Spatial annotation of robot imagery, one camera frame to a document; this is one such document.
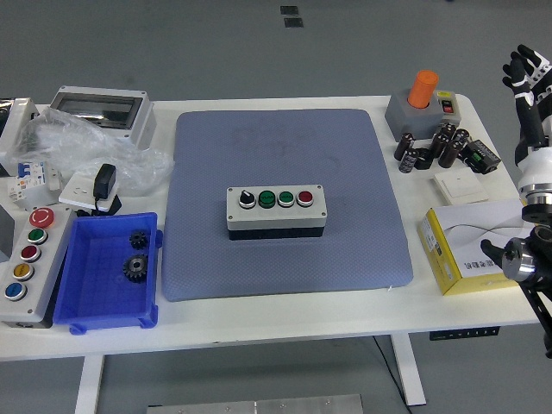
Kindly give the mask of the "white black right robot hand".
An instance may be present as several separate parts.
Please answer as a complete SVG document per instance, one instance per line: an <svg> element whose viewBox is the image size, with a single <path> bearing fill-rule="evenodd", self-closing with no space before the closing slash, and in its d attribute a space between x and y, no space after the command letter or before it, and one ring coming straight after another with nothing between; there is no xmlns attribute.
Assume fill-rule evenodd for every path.
<svg viewBox="0 0 552 414"><path fill-rule="evenodd" d="M514 96L520 123L515 164L522 172L518 187L551 182L551 62L520 44L503 66L503 83Z"/></svg>

